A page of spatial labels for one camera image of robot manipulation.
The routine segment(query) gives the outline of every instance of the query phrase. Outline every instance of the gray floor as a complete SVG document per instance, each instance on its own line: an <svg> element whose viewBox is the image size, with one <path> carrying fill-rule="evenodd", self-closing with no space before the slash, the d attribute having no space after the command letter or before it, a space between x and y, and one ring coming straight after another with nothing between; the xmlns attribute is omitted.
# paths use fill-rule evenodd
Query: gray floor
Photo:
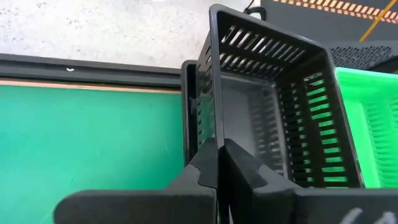
<svg viewBox="0 0 398 224"><path fill-rule="evenodd" d="M250 0L2 0L0 53L178 68L198 58L214 3Z"/></svg>

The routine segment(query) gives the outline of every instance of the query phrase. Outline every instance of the green surface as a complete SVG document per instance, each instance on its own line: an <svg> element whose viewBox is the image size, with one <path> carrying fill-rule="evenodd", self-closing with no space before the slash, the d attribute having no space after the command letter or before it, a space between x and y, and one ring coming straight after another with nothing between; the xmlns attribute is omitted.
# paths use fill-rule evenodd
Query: green surface
<svg viewBox="0 0 398 224"><path fill-rule="evenodd" d="M398 75L336 68L367 188L398 187Z"/></svg>
<svg viewBox="0 0 398 224"><path fill-rule="evenodd" d="M52 223L83 189L162 189L183 169L181 96L0 86L0 223Z"/></svg>

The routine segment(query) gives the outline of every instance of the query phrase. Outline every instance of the black metal frame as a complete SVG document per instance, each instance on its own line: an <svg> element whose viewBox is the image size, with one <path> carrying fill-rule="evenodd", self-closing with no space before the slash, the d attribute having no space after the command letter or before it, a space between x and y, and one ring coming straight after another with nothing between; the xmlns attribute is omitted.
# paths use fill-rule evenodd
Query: black metal frame
<svg viewBox="0 0 398 224"><path fill-rule="evenodd" d="M180 69L0 54L0 77L181 88Z"/></svg>

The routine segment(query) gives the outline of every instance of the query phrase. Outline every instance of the basket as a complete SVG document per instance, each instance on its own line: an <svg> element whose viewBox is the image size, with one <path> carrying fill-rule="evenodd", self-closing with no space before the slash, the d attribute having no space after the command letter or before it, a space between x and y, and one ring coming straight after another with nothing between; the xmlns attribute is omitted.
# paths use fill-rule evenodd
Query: basket
<svg viewBox="0 0 398 224"><path fill-rule="evenodd" d="M398 187L398 76L336 68L365 187Z"/></svg>
<svg viewBox="0 0 398 224"><path fill-rule="evenodd" d="M321 45L212 6L195 73L198 145L230 138L303 187L359 187L333 68Z"/></svg>

